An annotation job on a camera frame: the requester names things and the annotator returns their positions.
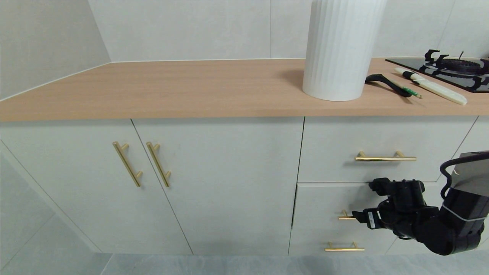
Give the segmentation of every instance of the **cabinet handle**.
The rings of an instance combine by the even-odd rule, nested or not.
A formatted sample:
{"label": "cabinet handle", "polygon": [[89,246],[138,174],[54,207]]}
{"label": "cabinet handle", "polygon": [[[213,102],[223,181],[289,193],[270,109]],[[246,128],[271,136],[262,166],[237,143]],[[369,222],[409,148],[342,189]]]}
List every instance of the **cabinet handle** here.
{"label": "cabinet handle", "polygon": [[354,247],[346,247],[346,248],[333,248],[333,243],[332,242],[328,242],[328,245],[330,246],[329,248],[326,248],[324,249],[324,251],[327,251],[327,252],[363,252],[365,251],[365,248],[361,248],[361,247],[358,247],[358,245],[356,245],[356,242],[353,242],[353,246]]}
{"label": "cabinet handle", "polygon": [[343,216],[338,216],[338,220],[340,220],[340,221],[343,221],[343,220],[356,221],[354,216],[348,216],[345,209],[343,209],[343,211],[341,213],[343,214]]}
{"label": "cabinet handle", "polygon": [[360,151],[355,157],[355,161],[416,161],[417,157],[406,157],[401,151],[396,151],[393,157],[368,157]]}
{"label": "cabinet handle", "polygon": [[160,147],[159,143],[157,143],[155,146],[153,146],[153,144],[151,142],[147,142],[146,145],[148,146],[148,150],[150,150],[151,157],[153,157],[153,160],[155,161],[155,164],[156,164],[156,167],[158,168],[159,174],[163,178],[163,182],[165,183],[165,186],[170,187],[170,185],[168,184],[168,178],[170,177],[172,172],[168,171],[165,173],[163,171],[163,166],[161,166],[161,163],[159,162],[159,159],[156,156],[156,150],[158,150]]}
{"label": "cabinet handle", "polygon": [[115,150],[119,154],[119,157],[122,160],[122,163],[126,167],[127,171],[129,172],[129,175],[131,175],[131,178],[133,179],[134,183],[136,184],[137,187],[141,187],[141,183],[139,183],[139,178],[143,174],[143,171],[138,171],[136,174],[133,172],[133,168],[131,167],[131,164],[127,161],[126,155],[124,154],[124,150],[129,148],[129,144],[124,144],[122,147],[119,145],[119,142],[114,141],[112,143],[114,145]]}

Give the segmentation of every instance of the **white knife handle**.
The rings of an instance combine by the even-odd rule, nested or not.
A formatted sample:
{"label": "white knife handle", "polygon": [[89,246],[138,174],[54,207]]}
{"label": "white knife handle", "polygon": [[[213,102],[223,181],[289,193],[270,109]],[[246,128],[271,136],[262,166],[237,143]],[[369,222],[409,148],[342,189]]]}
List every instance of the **white knife handle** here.
{"label": "white knife handle", "polygon": [[431,82],[429,80],[422,80],[422,81],[417,81],[419,83],[419,85],[425,89],[427,89],[428,91],[432,92],[432,93],[435,93],[445,99],[448,99],[450,101],[453,101],[455,103],[458,103],[460,105],[465,105],[467,104],[467,99],[457,93],[457,92],[454,92],[448,88],[445,88],[437,83],[434,83],[434,82]]}
{"label": "white knife handle", "polygon": [[460,105],[465,105],[467,104],[467,99],[457,93],[457,92],[454,92],[446,87],[443,87],[435,82],[431,82],[429,80],[427,80],[426,78],[423,78],[422,76],[420,76],[419,74],[411,71],[411,70],[408,70],[408,69],[404,69],[404,68],[395,68],[396,72],[400,73],[400,74],[403,74],[405,72],[410,72],[410,73],[413,73],[411,76],[410,76],[410,79],[415,81],[416,83],[418,83],[421,87],[427,89],[428,91],[434,93],[434,94],[437,94],[445,99],[448,99],[450,101],[453,101],[457,104],[460,104]]}

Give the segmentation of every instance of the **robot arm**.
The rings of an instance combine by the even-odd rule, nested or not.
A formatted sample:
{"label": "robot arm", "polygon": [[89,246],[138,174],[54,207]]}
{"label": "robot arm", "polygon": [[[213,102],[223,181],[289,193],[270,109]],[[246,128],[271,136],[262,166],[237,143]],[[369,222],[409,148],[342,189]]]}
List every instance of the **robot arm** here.
{"label": "robot arm", "polygon": [[[440,255],[476,248],[484,231],[484,219],[489,213],[489,174],[484,177],[489,161],[483,161],[489,160],[489,152],[467,155],[449,160],[440,167],[447,177],[441,193],[444,202],[440,209],[426,205],[421,181],[397,182],[381,178],[369,183],[369,187],[379,196],[387,196],[387,199],[377,208],[353,211],[353,216],[370,229],[390,229],[399,238],[415,239]],[[452,177],[446,168],[462,163],[466,168],[474,169],[474,163],[477,163],[485,169],[475,167],[482,173],[459,179],[460,185],[452,185]]]}

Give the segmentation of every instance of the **wooden countertop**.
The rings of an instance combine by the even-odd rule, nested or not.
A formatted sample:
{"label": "wooden countertop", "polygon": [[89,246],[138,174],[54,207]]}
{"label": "wooden countertop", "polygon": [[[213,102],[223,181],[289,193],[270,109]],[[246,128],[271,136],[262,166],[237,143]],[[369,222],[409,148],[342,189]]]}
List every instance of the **wooden countertop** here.
{"label": "wooden countertop", "polygon": [[353,101],[310,97],[302,92],[303,59],[131,62],[103,65],[6,99],[0,102],[0,121],[489,115],[489,94],[451,86],[468,99],[466,106],[460,106],[394,75],[395,67],[374,58],[369,73],[405,83],[423,100],[403,98],[387,86],[375,85],[365,85],[361,98]]}

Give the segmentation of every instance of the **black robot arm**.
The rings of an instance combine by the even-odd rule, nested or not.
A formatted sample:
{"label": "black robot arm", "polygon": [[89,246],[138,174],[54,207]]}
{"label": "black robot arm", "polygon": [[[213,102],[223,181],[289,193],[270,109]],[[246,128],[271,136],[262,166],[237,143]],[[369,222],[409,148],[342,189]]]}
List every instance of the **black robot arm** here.
{"label": "black robot arm", "polygon": [[440,255],[472,250],[479,245],[484,231],[484,219],[489,213],[489,194],[483,196],[450,188],[451,176],[445,169],[459,163],[487,159],[489,152],[474,153],[442,164],[440,169],[447,176],[447,184],[442,189],[445,200],[440,209],[426,205],[421,181],[397,182],[381,178],[370,182],[369,187],[387,199],[377,208],[353,211],[353,216],[370,229],[390,229],[399,238],[417,240]]}

